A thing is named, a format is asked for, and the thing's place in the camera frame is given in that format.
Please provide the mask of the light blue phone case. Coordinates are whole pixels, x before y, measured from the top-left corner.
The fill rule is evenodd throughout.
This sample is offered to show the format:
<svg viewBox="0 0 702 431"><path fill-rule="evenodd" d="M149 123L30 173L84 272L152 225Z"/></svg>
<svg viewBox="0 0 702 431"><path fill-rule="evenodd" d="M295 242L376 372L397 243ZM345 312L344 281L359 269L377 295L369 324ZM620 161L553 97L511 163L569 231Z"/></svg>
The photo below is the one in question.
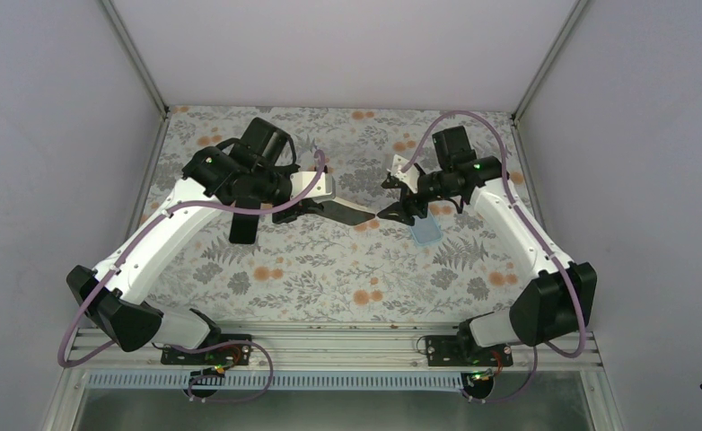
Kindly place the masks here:
<svg viewBox="0 0 702 431"><path fill-rule="evenodd" d="M431 213L425 218L416 218L409 231L414 243L419 247L426 247L443 239L441 227Z"/></svg>

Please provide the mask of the black smartphone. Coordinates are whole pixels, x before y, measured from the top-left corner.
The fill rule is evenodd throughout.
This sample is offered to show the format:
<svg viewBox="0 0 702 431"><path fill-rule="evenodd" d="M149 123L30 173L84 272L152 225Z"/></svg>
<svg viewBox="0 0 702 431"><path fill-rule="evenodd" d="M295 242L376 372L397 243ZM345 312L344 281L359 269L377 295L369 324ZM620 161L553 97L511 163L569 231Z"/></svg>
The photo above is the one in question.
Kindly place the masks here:
<svg viewBox="0 0 702 431"><path fill-rule="evenodd" d="M333 198L320 203L320 215L350 226L366 223L376 217L376 214L369 207L364 207L342 198Z"/></svg>

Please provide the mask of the black phone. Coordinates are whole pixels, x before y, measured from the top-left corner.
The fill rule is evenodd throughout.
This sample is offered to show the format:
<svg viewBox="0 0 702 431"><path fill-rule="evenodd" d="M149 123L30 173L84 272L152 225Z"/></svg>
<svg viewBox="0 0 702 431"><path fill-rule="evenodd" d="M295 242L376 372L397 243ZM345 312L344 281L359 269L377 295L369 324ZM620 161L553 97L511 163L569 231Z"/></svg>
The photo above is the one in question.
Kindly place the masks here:
<svg viewBox="0 0 702 431"><path fill-rule="evenodd" d="M261 204L257 200L249 198L235 201L233 205L241 209L260 209L261 207ZM240 245L254 244L257 239L258 227L258 215L233 213L232 225L228 237L229 242Z"/></svg>

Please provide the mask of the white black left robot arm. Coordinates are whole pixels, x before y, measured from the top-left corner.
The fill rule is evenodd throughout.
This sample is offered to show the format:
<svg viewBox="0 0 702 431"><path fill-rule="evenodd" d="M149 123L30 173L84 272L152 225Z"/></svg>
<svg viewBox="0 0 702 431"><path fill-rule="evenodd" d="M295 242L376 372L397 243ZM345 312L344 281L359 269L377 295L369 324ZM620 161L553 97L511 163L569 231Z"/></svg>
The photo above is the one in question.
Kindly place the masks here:
<svg viewBox="0 0 702 431"><path fill-rule="evenodd" d="M213 361L221 341L206 316L164 310L146 300L173 258L223 212L258 222L296 210L310 198L333 197L325 154L316 149L314 169L303 172L295 152L291 163L278 164L286 147L294 147L287 132L254 118L241 137L194 153L168 197L117 251L92 268L77 265L68 274L80 314L125 352L162 343L184 348L197 363Z"/></svg>

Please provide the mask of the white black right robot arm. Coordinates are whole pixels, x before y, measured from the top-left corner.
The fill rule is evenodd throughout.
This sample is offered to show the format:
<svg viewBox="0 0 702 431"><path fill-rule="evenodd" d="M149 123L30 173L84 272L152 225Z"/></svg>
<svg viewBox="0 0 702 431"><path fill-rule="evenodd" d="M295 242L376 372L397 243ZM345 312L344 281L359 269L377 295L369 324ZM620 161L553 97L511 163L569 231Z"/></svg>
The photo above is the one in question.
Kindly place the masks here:
<svg viewBox="0 0 702 431"><path fill-rule="evenodd" d="M440 166L435 172L393 155L382 187L399 189L400 195L378 216L412 226L436 201L450 201L460 211L469 208L496 231L525 284L509 308L459 325L459 359L479 365L491 347L534 347L574 331L583 346L597 283L592 265L575 262L551 240L516 194L502 160L478 157L465 128L439 131L433 142Z"/></svg>

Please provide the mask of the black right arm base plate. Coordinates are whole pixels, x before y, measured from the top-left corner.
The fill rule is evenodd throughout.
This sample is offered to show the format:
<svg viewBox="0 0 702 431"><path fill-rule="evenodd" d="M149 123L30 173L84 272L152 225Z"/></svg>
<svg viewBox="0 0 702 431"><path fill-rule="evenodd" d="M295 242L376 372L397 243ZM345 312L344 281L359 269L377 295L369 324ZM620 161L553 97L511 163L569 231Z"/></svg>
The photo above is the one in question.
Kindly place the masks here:
<svg viewBox="0 0 702 431"><path fill-rule="evenodd" d="M460 341L455 335L428 335L424 342L430 367L513 365L512 349L508 345L480 347L471 341Z"/></svg>

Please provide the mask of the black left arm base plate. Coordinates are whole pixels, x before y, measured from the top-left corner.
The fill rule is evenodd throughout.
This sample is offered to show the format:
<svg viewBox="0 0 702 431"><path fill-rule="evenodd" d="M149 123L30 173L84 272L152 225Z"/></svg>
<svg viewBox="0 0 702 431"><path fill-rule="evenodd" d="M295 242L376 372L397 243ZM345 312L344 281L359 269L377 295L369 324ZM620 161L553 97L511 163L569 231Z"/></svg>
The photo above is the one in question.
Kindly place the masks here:
<svg viewBox="0 0 702 431"><path fill-rule="evenodd" d="M223 368L248 365L251 347L250 345L242 344L243 341L252 341L252 336L246 334L224 334L220 337L218 343L232 342L231 345L195 354L164 346L160 363L162 365L209 365Z"/></svg>

